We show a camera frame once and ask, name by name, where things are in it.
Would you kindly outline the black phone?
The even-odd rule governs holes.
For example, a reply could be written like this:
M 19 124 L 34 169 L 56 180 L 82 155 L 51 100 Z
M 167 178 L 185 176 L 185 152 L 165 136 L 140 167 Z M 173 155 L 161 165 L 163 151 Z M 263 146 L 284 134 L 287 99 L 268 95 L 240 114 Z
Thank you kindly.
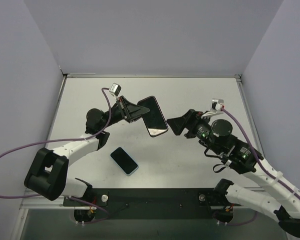
M 142 115 L 143 122 L 152 138 L 162 135 L 168 131 L 168 125 L 156 97 L 149 96 L 138 101 L 138 105 L 148 108 L 150 111 Z

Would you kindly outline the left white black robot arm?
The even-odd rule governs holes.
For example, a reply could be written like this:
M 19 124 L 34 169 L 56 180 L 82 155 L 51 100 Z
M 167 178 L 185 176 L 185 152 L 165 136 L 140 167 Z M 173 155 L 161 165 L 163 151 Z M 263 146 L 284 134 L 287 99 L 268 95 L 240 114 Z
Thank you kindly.
M 132 123 L 149 111 L 124 96 L 118 97 L 107 112 L 90 109 L 86 115 L 86 131 L 78 141 L 68 140 L 61 147 L 38 150 L 25 177 L 25 187 L 51 201 L 64 196 L 74 198 L 82 206 L 88 205 L 92 201 L 92 185 L 77 177 L 68 177 L 69 166 L 107 143 L 110 136 L 105 131 L 107 127 L 122 120 Z

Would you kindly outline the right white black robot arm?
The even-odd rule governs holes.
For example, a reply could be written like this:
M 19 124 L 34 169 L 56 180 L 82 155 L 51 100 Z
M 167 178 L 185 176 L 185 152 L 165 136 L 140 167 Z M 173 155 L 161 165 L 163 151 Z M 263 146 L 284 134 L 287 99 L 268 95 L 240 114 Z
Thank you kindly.
M 224 195 L 233 204 L 253 209 L 274 219 L 286 233 L 300 238 L 300 189 L 290 183 L 280 171 L 251 144 L 238 120 L 223 105 L 201 112 L 190 109 L 183 116 L 167 120 L 173 133 L 198 138 L 206 151 L 214 152 L 213 158 L 225 168 L 252 180 L 267 195 L 249 191 L 222 179 L 215 191 Z

